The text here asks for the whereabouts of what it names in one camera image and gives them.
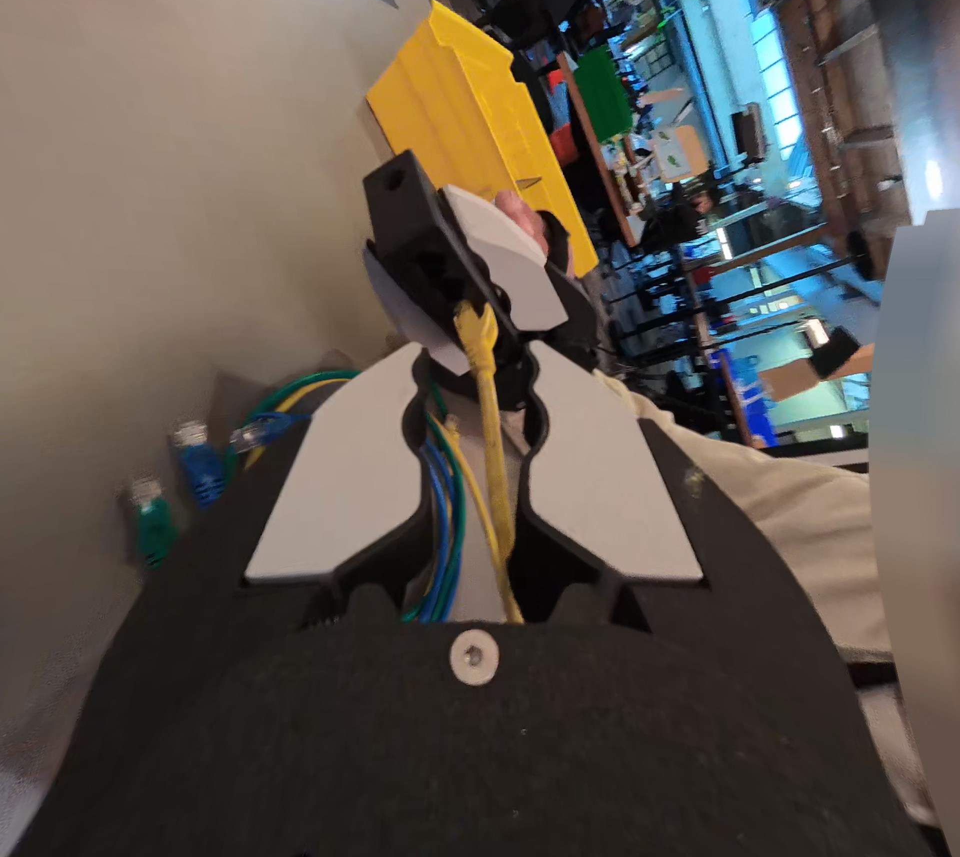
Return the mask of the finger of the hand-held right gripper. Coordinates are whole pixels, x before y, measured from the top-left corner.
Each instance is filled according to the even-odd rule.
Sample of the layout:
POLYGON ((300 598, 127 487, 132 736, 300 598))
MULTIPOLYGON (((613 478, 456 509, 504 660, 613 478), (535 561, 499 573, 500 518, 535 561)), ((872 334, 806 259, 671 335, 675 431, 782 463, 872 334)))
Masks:
POLYGON ((369 242, 363 250, 366 276, 393 329, 408 343, 423 346, 437 365, 457 377, 470 373, 459 343, 451 338, 390 276, 369 242))
POLYGON ((467 248, 484 262, 490 282, 503 294, 513 327, 541 333, 567 323, 546 254, 534 239, 495 203, 452 185, 441 191, 467 248))

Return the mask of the pale grey curved object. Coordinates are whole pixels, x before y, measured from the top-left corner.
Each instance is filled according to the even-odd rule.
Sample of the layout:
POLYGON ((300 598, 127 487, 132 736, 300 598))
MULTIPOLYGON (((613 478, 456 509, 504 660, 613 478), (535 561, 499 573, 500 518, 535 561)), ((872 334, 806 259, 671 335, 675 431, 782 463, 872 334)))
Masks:
POLYGON ((959 833, 959 215, 896 232, 872 372, 870 500, 894 663, 933 807, 959 833))

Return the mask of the green plastic bin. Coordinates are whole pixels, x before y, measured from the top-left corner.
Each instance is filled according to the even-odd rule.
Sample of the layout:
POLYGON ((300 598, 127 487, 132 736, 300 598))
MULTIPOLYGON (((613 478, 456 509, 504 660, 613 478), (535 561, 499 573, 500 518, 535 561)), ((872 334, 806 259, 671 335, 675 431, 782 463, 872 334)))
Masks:
POLYGON ((634 104, 607 44, 582 54, 573 78, 598 143, 607 143, 633 129, 634 104))

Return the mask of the black network switch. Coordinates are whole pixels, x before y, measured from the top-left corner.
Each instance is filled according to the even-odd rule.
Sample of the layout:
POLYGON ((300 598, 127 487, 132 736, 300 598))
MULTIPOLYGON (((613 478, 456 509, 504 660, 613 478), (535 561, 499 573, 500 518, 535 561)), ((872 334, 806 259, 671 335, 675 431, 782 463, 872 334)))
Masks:
POLYGON ((511 366, 522 356, 511 303, 490 260, 474 249, 454 212, 450 194, 435 188, 411 149, 393 155, 363 180, 372 230, 372 253, 414 306, 455 344, 457 307, 467 302, 498 326, 494 358, 511 366))

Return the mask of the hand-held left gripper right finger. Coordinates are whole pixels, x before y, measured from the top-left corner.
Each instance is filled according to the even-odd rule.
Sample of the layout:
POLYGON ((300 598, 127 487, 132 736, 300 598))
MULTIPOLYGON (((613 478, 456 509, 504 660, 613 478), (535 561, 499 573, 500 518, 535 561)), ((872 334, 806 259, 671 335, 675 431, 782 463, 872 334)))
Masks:
POLYGON ((633 409, 542 340, 531 363, 515 510, 515 599, 554 607, 574 585, 613 599, 704 572, 633 409))

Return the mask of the person's right forearm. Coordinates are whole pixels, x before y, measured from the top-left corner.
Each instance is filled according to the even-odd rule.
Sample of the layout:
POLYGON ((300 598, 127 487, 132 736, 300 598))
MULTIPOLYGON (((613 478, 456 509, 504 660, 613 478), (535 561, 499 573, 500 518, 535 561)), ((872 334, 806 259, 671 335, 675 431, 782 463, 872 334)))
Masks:
POLYGON ((617 379, 593 376, 664 431, 762 531, 846 659, 893 659, 868 476, 702 436, 617 379))

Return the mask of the person's right hand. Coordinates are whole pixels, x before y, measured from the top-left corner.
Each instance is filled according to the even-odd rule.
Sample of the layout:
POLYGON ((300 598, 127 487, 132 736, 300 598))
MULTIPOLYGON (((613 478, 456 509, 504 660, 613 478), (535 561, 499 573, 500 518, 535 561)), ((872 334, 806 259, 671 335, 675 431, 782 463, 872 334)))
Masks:
POLYGON ((551 230, 542 214, 532 209, 517 192, 512 190, 498 191, 494 198, 494 206, 536 243, 544 257, 549 258, 552 244, 551 230))

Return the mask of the yellow plastic bin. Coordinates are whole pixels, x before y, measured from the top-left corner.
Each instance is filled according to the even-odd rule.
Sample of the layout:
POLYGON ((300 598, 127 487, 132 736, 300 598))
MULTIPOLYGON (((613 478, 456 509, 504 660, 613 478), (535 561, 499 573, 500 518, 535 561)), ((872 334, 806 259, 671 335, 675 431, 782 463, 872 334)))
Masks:
POLYGON ((391 150, 411 151, 434 186, 492 201, 517 192, 569 235, 575 274, 598 258, 510 50, 438 0, 366 93, 391 150))

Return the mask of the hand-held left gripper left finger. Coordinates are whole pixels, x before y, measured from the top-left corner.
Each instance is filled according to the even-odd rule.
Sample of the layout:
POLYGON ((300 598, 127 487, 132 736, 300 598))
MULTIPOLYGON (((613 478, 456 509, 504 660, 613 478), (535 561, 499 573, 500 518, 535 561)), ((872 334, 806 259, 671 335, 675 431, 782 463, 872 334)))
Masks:
POLYGON ((311 416, 253 549, 251 587, 315 587, 345 609, 376 587, 398 616, 441 548, 423 450, 431 359, 409 342, 346 382, 311 416))

